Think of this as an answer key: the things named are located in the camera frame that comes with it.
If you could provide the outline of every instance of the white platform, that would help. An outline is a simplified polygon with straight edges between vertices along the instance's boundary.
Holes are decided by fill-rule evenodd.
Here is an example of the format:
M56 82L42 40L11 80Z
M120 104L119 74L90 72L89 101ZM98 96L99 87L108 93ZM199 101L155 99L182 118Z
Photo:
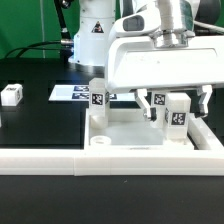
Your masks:
M129 111L135 119L134 123L141 122L136 116L138 112ZM124 116L120 119L125 122L130 118ZM202 119L195 119L193 115L190 116L189 133L199 150L181 150L178 145L174 147L168 143L164 147L154 145L151 148L142 145L128 148L123 145L114 148L89 147L85 150L1 149L0 175L223 176L224 150L215 135Z

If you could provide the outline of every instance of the small white block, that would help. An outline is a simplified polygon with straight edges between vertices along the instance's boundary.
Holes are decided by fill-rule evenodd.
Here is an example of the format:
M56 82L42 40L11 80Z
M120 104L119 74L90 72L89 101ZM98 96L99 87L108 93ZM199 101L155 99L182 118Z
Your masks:
M23 98L22 85L7 85L1 92L2 106L16 106Z
M191 99L186 93L166 95L164 135L167 139L186 139Z
M163 128L163 121L166 111L166 93L167 91L152 92L151 107L156 108L157 119L154 122L150 122L153 128Z
M105 80L94 78L89 82L89 114L92 128L103 129L108 125L110 95Z

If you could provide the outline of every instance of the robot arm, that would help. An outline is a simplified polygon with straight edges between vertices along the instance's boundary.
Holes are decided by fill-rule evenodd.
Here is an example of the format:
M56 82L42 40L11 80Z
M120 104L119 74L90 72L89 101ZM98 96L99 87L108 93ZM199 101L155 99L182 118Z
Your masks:
M117 20L109 35L109 45L119 37L133 37L154 33L160 26L160 14L154 1L132 0L121 2L123 15L134 13Z

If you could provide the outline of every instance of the black table surface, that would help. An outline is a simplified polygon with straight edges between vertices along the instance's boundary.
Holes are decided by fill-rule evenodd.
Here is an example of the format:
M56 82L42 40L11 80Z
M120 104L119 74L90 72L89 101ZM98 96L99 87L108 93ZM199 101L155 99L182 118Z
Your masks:
M50 103L48 97L55 84L88 84L91 78L59 60L0 60L0 89L20 83L24 94L17 107L1 107L0 147L82 147L88 103ZM215 92L215 116L206 121L220 140L223 95ZM223 209L224 177L0 176L3 224L223 224Z

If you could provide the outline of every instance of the green wall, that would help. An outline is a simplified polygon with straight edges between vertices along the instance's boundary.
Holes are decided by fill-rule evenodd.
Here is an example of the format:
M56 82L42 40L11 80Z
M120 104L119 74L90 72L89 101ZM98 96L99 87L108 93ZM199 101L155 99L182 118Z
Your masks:
M224 13L222 14L217 22L220 26L224 26ZM74 35L79 28L78 0L75 0L70 9L64 10L64 15L71 35ZM0 58L14 48L59 39L60 27L53 0L0 1ZM59 55L52 51L46 51L45 54L46 57ZM43 52L29 51L25 56L43 57Z

